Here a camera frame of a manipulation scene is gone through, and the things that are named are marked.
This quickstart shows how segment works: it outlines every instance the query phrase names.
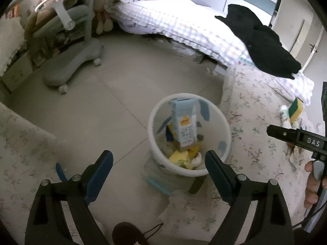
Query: white trash can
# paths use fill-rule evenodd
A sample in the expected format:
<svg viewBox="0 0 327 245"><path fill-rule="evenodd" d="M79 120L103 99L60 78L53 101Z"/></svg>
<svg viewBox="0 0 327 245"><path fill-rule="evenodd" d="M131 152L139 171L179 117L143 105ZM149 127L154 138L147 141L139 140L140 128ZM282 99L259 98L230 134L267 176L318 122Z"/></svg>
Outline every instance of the white trash can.
<svg viewBox="0 0 327 245"><path fill-rule="evenodd" d="M204 165L201 165L202 169L188 170L171 163L156 143L159 137L165 136L166 126L171 121L172 106L169 102L185 98L198 100L196 103L197 122L199 122L197 133L204 136L200 149L203 158L208 150L214 150L224 162L232 141L231 130L225 116L209 100L193 94L179 93L165 97L158 102L148 121L150 152L144 171L147 181L168 195L175 189L188 191L194 182L194 177L208 174Z"/></svg>

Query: yellow sponge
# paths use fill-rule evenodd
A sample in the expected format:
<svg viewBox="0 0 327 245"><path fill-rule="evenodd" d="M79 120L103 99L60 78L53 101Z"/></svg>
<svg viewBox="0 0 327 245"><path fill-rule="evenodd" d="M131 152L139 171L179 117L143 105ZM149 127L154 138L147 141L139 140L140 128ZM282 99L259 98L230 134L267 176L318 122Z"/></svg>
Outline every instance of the yellow sponge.
<svg viewBox="0 0 327 245"><path fill-rule="evenodd" d="M200 150L200 143L197 143L194 147L192 147L188 150L189 158L195 158L195 156L197 155L199 150Z"/></svg>
<svg viewBox="0 0 327 245"><path fill-rule="evenodd" d="M179 152L176 150L169 158L171 163L177 165L177 166L185 166L186 164L191 163L190 158L188 157L188 151L185 150L183 152Z"/></svg>
<svg viewBox="0 0 327 245"><path fill-rule="evenodd" d="M303 111L303 103L301 100L296 98L288 109L288 114L291 124L293 124L297 120L298 116L300 116L302 111Z"/></svg>

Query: door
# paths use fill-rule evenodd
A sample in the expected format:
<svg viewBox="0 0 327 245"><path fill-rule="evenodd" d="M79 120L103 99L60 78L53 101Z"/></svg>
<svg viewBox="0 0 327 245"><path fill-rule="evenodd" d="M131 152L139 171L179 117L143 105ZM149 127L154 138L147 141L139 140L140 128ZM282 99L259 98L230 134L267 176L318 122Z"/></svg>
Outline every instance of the door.
<svg viewBox="0 0 327 245"><path fill-rule="evenodd" d="M303 20L302 25L300 26L299 33L295 38L295 42L291 48L291 51L289 52L294 58L296 58L302 46L304 45L305 39L309 33L309 29L310 24L307 21Z"/></svg>
<svg viewBox="0 0 327 245"><path fill-rule="evenodd" d="M303 0L282 0L272 30L290 51L299 35L303 20L311 25L313 17L313 9Z"/></svg>
<svg viewBox="0 0 327 245"><path fill-rule="evenodd" d="M301 47L300 52L296 56L296 60L301 63L302 71L308 65L312 56L316 52L320 38L323 34L323 25L318 16L314 14L310 30L305 38L304 44Z"/></svg>

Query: screw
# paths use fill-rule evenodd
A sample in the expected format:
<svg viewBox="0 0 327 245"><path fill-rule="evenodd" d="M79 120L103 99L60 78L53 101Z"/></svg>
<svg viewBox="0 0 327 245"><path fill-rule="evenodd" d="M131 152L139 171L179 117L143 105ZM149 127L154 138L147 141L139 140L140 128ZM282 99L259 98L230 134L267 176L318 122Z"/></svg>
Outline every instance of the screw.
<svg viewBox="0 0 327 245"><path fill-rule="evenodd" d="M277 185L277 184L278 184L278 182L277 182L275 179L271 179L271 180L270 180L270 183L271 183L272 185Z"/></svg>
<svg viewBox="0 0 327 245"><path fill-rule="evenodd" d="M46 186L48 184L49 184L49 180L44 180L44 181L41 182L41 185L42 186Z"/></svg>
<svg viewBox="0 0 327 245"><path fill-rule="evenodd" d="M78 175L78 174L76 174L72 177L72 181L79 181L80 179L81 179L81 175Z"/></svg>
<svg viewBox="0 0 327 245"><path fill-rule="evenodd" d="M237 177L240 181L246 181L246 176L244 174L239 174Z"/></svg>

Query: gray chair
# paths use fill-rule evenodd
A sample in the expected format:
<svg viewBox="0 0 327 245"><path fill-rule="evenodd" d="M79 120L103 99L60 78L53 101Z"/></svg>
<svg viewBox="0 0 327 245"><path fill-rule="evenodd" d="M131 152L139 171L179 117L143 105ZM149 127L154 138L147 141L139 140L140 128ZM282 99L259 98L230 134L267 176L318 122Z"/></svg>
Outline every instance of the gray chair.
<svg viewBox="0 0 327 245"><path fill-rule="evenodd" d="M94 60L94 65L100 65L101 54L100 41L92 38L92 19L94 0L83 0L85 4L77 5L66 10L63 6L64 0L53 2L50 6L42 7L45 2L40 3L35 11L41 11L52 7L57 12L57 16L41 27L33 34L33 40L41 41L41 38L54 37L63 30L72 30L76 24L85 23L84 41L69 47L63 53L47 60L42 65L42 78L47 86L59 87L63 94L68 91L67 81L73 73L86 61Z"/></svg>

